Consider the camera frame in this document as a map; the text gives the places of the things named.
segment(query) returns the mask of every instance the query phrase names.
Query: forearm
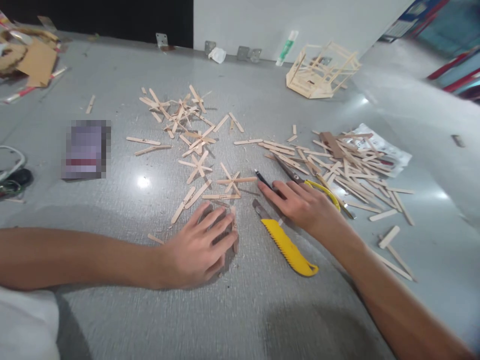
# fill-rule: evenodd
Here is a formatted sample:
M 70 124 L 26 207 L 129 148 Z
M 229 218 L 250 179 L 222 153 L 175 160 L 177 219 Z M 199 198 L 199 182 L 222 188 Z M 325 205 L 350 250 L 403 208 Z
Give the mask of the forearm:
M 463 342 L 385 268 L 351 229 L 314 237 L 350 274 L 370 314 L 399 359 L 473 359 Z
M 87 232 L 0 229 L 0 285 L 18 290 L 70 283 L 149 287 L 150 252 L 147 246 Z

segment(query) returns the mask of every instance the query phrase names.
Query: cardboard piece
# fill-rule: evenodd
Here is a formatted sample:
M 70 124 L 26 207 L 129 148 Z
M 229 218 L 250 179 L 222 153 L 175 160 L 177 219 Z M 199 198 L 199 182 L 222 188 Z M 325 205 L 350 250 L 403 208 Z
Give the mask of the cardboard piece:
M 25 57 L 16 68 L 29 76 L 28 87 L 45 88 L 49 85 L 57 52 L 36 38 L 32 40 L 32 45 L 28 46 Z
M 337 144 L 337 141 L 331 132 L 321 132 L 320 139 L 330 147 L 335 159 L 341 159 L 344 157 L 344 152 Z

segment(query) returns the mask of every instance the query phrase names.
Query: cable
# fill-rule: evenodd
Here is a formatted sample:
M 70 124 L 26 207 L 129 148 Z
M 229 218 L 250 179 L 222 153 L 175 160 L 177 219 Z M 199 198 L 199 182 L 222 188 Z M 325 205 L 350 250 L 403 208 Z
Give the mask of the cable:
M 24 191 L 24 187 L 14 180 L 5 180 L 0 182 L 0 194 L 2 195 L 18 195 Z
M 6 170 L 6 171 L 3 171 L 3 172 L 0 173 L 0 183 L 1 183 L 6 178 L 8 178 L 10 175 L 12 175 L 14 172 L 16 172 L 18 169 L 23 168 L 24 165 L 27 163 L 27 159 L 25 158 L 25 155 L 22 154 L 20 151 L 18 151 L 16 148 L 6 146 L 6 145 L 0 145 L 0 149 L 12 150 L 20 156 L 20 160 L 15 164 L 14 167 L 12 167 L 10 170 Z

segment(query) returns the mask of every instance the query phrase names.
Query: right hand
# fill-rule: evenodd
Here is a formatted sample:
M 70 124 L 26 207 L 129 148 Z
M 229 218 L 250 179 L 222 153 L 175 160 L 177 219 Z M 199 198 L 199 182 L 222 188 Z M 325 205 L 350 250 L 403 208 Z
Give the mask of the right hand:
M 223 268 L 225 253 L 238 238 L 238 233 L 232 231 L 213 245 L 214 239 L 225 231 L 234 216 L 229 213 L 209 229 L 225 211 L 224 207 L 218 207 L 199 223 L 209 205 L 209 201 L 202 203 L 175 237 L 156 248 L 160 252 L 156 264 L 161 267 L 156 272 L 162 276 L 161 283 L 152 288 L 192 288 L 207 282 Z
M 347 221 L 335 208 L 328 197 L 305 183 L 298 185 L 294 181 L 286 184 L 274 181 L 273 186 L 280 190 L 285 199 L 258 181 L 258 188 L 274 203 L 295 225 L 322 242 L 341 230 L 353 231 Z

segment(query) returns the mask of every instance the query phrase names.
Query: glue tube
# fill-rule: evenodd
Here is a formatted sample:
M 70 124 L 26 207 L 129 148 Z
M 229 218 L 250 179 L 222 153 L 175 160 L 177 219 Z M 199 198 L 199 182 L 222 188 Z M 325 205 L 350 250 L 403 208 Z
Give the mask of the glue tube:
M 285 45 L 283 46 L 283 50 L 281 51 L 280 56 L 278 57 L 278 60 L 276 61 L 277 66 L 282 66 L 285 61 L 285 57 L 288 55 L 290 49 L 294 45 L 294 41 L 297 39 L 297 36 L 299 35 L 299 32 L 296 30 L 292 30 L 290 33 L 290 36 L 288 37 L 288 40 L 286 41 Z

